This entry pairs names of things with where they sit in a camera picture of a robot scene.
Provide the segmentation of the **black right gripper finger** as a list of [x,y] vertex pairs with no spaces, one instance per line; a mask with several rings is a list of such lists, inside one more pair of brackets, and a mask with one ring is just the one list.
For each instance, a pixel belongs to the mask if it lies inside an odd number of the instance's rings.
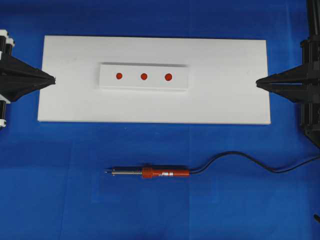
[[256,81],[260,84],[308,83],[320,78],[320,62],[304,63],[287,71],[272,74]]
[[257,83],[256,86],[293,103],[320,102],[320,87],[318,85]]

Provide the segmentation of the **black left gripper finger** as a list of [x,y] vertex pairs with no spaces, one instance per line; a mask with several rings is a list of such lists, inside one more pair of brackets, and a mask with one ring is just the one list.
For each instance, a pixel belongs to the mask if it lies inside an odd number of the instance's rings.
[[8,76],[33,77],[48,80],[52,83],[56,81],[55,77],[48,73],[38,68],[34,68],[8,54],[1,54],[0,56],[0,72],[5,73]]
[[9,82],[0,87],[0,95],[10,102],[16,102],[22,96],[55,85],[55,79],[36,80],[34,82]]

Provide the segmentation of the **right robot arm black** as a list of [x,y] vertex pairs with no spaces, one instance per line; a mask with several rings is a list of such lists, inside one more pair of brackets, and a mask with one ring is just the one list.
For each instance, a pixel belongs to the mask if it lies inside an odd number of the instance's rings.
[[258,79],[256,86],[300,105],[300,127],[304,135],[320,146],[320,36],[300,43],[302,64]]

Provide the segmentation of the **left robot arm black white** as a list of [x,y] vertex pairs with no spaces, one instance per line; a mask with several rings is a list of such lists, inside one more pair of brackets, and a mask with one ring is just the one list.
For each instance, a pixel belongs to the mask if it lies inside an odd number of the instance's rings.
[[6,106],[21,97],[56,83],[48,73],[12,56],[15,41],[9,33],[0,31],[0,128],[7,125]]

